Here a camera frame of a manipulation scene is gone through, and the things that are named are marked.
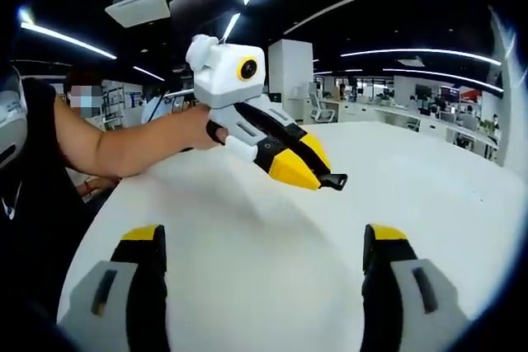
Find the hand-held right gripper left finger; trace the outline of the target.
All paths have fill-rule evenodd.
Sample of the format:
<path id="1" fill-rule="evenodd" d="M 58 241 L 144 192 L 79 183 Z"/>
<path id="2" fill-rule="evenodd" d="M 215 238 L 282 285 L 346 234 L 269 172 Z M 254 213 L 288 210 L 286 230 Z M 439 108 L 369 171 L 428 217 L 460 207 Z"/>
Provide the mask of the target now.
<path id="1" fill-rule="evenodd" d="M 59 322 L 77 351 L 169 351 L 166 234 L 135 228 L 73 288 Z"/>

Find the person's left hand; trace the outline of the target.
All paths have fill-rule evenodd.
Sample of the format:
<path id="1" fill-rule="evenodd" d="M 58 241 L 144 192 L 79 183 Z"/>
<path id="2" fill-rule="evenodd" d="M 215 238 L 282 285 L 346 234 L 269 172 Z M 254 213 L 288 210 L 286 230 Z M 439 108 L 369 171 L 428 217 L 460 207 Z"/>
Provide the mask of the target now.
<path id="1" fill-rule="evenodd" d="M 214 131 L 214 138 L 207 132 L 210 108 L 202 103 L 181 113 L 181 120 L 185 125 L 186 143 L 189 147 L 207 150 L 224 145 L 229 132 L 226 128 L 218 127 Z"/>

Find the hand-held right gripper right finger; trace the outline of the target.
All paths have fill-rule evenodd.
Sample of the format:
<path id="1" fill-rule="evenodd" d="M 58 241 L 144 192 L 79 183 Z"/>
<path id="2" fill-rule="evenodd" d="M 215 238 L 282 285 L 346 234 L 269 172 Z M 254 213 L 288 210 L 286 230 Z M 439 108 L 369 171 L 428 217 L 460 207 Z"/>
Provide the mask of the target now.
<path id="1" fill-rule="evenodd" d="M 458 291 L 396 228 L 365 226 L 362 351 L 447 351 L 469 325 Z"/>

